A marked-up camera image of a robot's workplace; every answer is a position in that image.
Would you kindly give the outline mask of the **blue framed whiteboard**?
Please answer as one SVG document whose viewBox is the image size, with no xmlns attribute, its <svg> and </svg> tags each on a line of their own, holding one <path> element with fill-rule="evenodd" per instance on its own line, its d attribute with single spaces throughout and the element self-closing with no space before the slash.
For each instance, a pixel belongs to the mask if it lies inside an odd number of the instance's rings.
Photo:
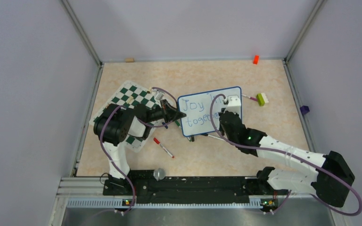
<svg viewBox="0 0 362 226">
<path fill-rule="evenodd" d="M 214 119 L 214 124 L 219 129 L 219 113 L 227 107 L 223 103 L 223 97 L 215 98 L 219 94 L 241 98 L 242 89 L 234 86 L 178 97 L 179 110 L 186 114 L 181 119 L 183 136 L 190 137 L 214 132 L 211 119 Z"/>
</svg>

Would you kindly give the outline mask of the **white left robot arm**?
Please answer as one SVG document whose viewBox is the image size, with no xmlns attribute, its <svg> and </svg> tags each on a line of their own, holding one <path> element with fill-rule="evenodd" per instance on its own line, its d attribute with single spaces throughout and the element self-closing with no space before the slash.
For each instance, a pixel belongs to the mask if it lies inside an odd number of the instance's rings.
<svg viewBox="0 0 362 226">
<path fill-rule="evenodd" d="M 126 178 L 130 171 L 124 149 L 128 136 L 146 140 L 154 128 L 153 122 L 164 120 L 169 124 L 184 117 L 186 114 L 171 106 L 167 100 L 154 108 L 137 104 L 133 108 L 123 109 L 121 105 L 109 104 L 97 117 L 93 127 L 109 160 L 109 184 L 123 195 L 132 190 L 132 181 Z"/>
</svg>

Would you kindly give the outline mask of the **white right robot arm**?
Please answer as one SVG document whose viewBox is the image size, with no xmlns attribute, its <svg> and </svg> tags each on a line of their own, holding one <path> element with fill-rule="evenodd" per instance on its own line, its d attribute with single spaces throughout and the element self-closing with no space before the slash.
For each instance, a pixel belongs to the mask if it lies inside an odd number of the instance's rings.
<svg viewBox="0 0 362 226">
<path fill-rule="evenodd" d="M 236 113 L 225 111 L 219 118 L 220 132 L 245 154 L 273 160 L 293 171 L 265 167 L 257 173 L 257 187 L 263 194 L 293 190 L 316 195 L 333 207 L 343 207 L 355 176 L 343 156 L 335 151 L 314 153 L 282 143 L 265 132 L 247 128 Z"/>
</svg>

